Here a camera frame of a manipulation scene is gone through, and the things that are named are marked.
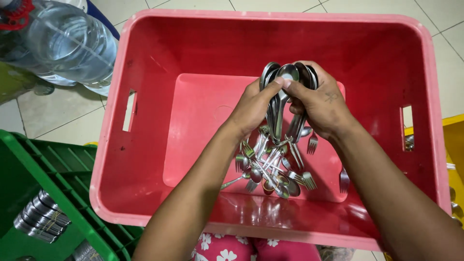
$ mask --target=plastic water bottle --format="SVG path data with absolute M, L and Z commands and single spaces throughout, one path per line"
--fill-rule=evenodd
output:
M 0 61 L 26 69 L 53 84 L 76 85 L 75 81 L 58 76 L 41 65 L 26 48 L 24 40 L 17 31 L 0 31 Z
M 117 40 L 100 21 L 69 4 L 34 0 L 26 46 L 52 72 L 108 96 Z

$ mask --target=pink plastic crate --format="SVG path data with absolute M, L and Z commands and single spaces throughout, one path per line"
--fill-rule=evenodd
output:
M 185 175 L 245 86 L 269 61 L 314 60 L 346 89 L 353 115 L 422 191 L 450 212 L 432 39 L 400 15 L 149 9 L 122 30 L 90 187 L 104 220 L 144 226 Z M 129 91 L 136 91 L 123 131 Z M 404 151 L 412 106 L 415 151 Z M 284 129 L 291 120 L 286 113 Z M 380 250 L 379 232 L 319 138 L 304 155 L 318 189 L 299 198 L 219 194 L 205 231 Z M 300 141 L 305 151 L 307 138 Z M 226 181 L 238 177 L 233 167 Z

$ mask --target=white tile floor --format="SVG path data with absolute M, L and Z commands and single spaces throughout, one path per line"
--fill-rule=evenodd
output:
M 433 36 L 443 117 L 464 113 L 464 1 L 462 0 L 93 0 L 121 32 L 124 22 L 146 8 L 281 11 L 307 13 L 394 13 L 411 16 Z M 58 89 L 50 96 L 26 93 L 18 98 L 26 134 L 72 144 L 98 141 L 106 98 L 82 86 Z M 0 115 L 14 112 L 15 103 L 0 107 Z M 0 127 L 18 125 L 0 117 Z M 406 126 L 412 121 L 406 120 Z M 358 250 L 353 260 L 383 260 L 381 253 Z

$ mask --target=green plastic crate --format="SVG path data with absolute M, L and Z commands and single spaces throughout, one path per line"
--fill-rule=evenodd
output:
M 14 174 L 16 169 L 27 170 L 60 206 L 69 219 L 76 224 L 91 246 L 106 261 L 129 261 L 143 227 L 123 226 L 101 220 L 93 211 L 89 200 L 89 187 L 97 148 L 41 140 L 28 139 L 22 134 L 0 130 L 0 152 L 9 154 L 21 164 L 7 169 L 5 174 Z M 19 202 L 12 213 L 14 217 L 39 190 L 29 185 L 31 195 Z

